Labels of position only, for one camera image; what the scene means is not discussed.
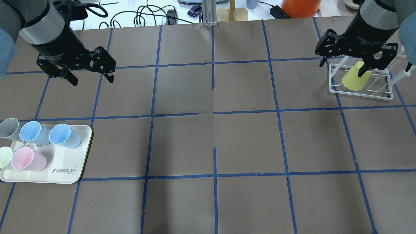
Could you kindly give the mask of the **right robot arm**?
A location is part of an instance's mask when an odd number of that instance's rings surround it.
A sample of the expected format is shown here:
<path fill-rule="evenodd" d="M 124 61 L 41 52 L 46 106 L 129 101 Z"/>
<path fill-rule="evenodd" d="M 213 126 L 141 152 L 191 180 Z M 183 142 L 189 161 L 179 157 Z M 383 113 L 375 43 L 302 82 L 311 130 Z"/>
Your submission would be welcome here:
<path fill-rule="evenodd" d="M 347 55 L 364 62 L 359 77 L 369 70 L 383 70 L 397 55 L 398 44 L 387 43 L 396 32 L 408 63 L 415 65 L 415 21 L 414 0 L 362 0 L 343 34 L 328 29 L 317 43 L 319 65 L 322 67 L 328 58 Z"/>

